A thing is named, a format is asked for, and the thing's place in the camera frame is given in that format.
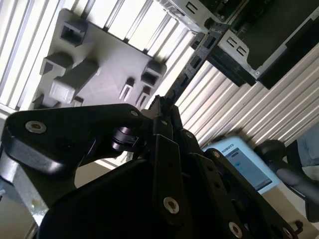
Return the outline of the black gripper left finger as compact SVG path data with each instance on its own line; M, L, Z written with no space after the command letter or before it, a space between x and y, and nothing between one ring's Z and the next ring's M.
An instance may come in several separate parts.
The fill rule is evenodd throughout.
M166 97L129 104L22 111L4 127L4 178L42 223L64 196L135 160L180 162Z

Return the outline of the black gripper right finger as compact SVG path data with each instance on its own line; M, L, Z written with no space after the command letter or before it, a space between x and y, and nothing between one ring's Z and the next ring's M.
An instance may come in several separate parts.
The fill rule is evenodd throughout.
M209 232L219 239L298 238L301 221L287 223L220 151L203 152L195 136L183 128L174 99L168 99L167 108L201 238Z

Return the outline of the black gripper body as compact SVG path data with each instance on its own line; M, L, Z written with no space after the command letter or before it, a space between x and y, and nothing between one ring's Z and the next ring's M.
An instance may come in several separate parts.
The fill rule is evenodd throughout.
M40 239L216 239L219 224L179 162L128 162L58 200Z

